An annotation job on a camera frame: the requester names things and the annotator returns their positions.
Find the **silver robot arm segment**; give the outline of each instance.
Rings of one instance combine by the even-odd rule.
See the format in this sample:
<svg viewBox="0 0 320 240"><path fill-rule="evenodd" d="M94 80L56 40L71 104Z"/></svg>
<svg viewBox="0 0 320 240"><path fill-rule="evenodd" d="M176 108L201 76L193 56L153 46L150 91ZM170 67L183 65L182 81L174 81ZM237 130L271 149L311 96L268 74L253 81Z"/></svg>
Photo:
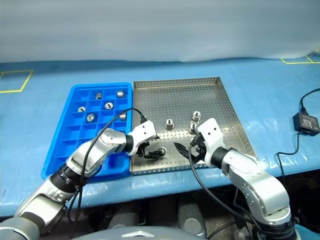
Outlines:
<svg viewBox="0 0 320 240"><path fill-rule="evenodd" d="M119 152L134 155L140 144L156 137L155 126L149 120L135 127L128 135L105 129L89 152L85 179L96 172L107 156ZM23 201L13 218L1 223L0 235L7 237L4 239L36 240L40 233L49 232L62 218L67 210L65 204L80 187L85 155L92 141L79 146L56 173Z"/></svg>
<svg viewBox="0 0 320 240"><path fill-rule="evenodd" d="M278 239L282 233L283 239L297 239L288 193L274 176L265 171L263 163L235 149L226 149L223 133L214 118L200 125L198 132L192 144L204 145L205 164L221 169L244 194L252 217L260 223L264 233L270 233L267 239Z"/></svg>

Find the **metal bolt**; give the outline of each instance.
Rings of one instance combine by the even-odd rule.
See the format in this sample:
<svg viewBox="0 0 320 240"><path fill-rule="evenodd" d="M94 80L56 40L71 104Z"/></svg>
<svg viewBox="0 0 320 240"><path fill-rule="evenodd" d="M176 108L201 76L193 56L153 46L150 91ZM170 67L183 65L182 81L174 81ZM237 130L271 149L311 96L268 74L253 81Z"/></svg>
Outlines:
<svg viewBox="0 0 320 240"><path fill-rule="evenodd" d="M127 119L127 114L126 113L123 113L119 116L119 118L123 121L125 121Z"/></svg>
<svg viewBox="0 0 320 240"><path fill-rule="evenodd" d="M78 108L78 112L79 113L82 113L82 112L85 112L86 111L86 107L85 106L81 106Z"/></svg>
<svg viewBox="0 0 320 240"><path fill-rule="evenodd" d="M175 123L174 123L174 121L172 119L167 119L165 121L165 128L167 130L172 130L172 129L174 129L174 127L175 127Z"/></svg>
<svg viewBox="0 0 320 240"><path fill-rule="evenodd" d="M198 122L201 118L201 113L199 111L194 111L192 114L192 120Z"/></svg>
<svg viewBox="0 0 320 240"><path fill-rule="evenodd" d="M114 104L112 102L107 102L105 105L104 105L104 108L105 109L113 109L114 108Z"/></svg>
<svg viewBox="0 0 320 240"><path fill-rule="evenodd" d="M122 90L119 90L119 91L116 92L116 96L118 98L124 98L125 97L125 92L122 91Z"/></svg>
<svg viewBox="0 0 320 240"><path fill-rule="evenodd" d="M167 149L164 146L160 147L159 151L163 153L162 158L167 156Z"/></svg>
<svg viewBox="0 0 320 240"><path fill-rule="evenodd" d="M102 97L102 93L98 92L96 95L95 95L95 100L100 100Z"/></svg>
<svg viewBox="0 0 320 240"><path fill-rule="evenodd" d="M91 123L93 120L95 120L95 115L93 113L90 113L87 117L86 120L88 123Z"/></svg>
<svg viewBox="0 0 320 240"><path fill-rule="evenodd" d="M198 128L198 125L196 123L194 123L194 122L190 123L189 124L189 133L190 134L195 134L197 128Z"/></svg>

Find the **blue table surface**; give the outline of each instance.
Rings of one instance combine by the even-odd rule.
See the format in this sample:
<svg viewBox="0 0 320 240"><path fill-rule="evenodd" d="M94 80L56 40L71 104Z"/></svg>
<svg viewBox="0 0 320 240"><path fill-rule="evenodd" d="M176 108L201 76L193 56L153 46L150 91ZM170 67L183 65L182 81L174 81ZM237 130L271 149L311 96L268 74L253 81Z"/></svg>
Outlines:
<svg viewBox="0 0 320 240"><path fill-rule="evenodd" d="M205 62L49 61L3 63L0 72L32 69L22 92L0 93L0 216L10 216L42 183L40 177L70 88L76 84L221 77L230 101L260 161L274 176L275 153L293 152L292 116L301 96L320 87L320 64L234 58ZM320 93L305 98L320 119ZM284 171L320 168L320 134L302 135L300 150L282 156ZM219 169L200 169L208 187L229 184ZM190 170L129 176L84 187L82 206L125 202L200 189Z"/></svg>

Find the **perforated metal tray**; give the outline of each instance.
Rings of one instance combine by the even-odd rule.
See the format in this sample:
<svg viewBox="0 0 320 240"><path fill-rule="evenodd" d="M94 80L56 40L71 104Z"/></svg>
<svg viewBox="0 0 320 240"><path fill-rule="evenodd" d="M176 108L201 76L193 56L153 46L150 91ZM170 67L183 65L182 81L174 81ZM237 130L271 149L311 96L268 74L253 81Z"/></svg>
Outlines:
<svg viewBox="0 0 320 240"><path fill-rule="evenodd" d="M227 148L256 157L247 135L235 113L225 88L219 77L193 78L163 81L134 82L134 107L140 109L154 122L160 139L155 139L148 147L155 151L165 147L167 155L159 159L131 157L130 171L134 175L186 170L190 168L188 159L175 148L173 142L189 146L191 138L189 123L194 111L200 111L199 125L209 118L215 118L223 132ZM173 119L174 129L167 130L166 119ZM133 126L140 124L134 114ZM200 161L197 168L206 167Z"/></svg>

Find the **white backdrop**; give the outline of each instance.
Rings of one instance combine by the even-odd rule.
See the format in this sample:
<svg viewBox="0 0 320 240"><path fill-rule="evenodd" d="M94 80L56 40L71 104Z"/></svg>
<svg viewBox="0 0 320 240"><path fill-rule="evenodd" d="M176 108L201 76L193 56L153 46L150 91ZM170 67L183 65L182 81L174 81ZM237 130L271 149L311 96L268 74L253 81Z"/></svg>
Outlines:
<svg viewBox="0 0 320 240"><path fill-rule="evenodd" d="M298 58L320 0L0 0L0 62Z"/></svg>

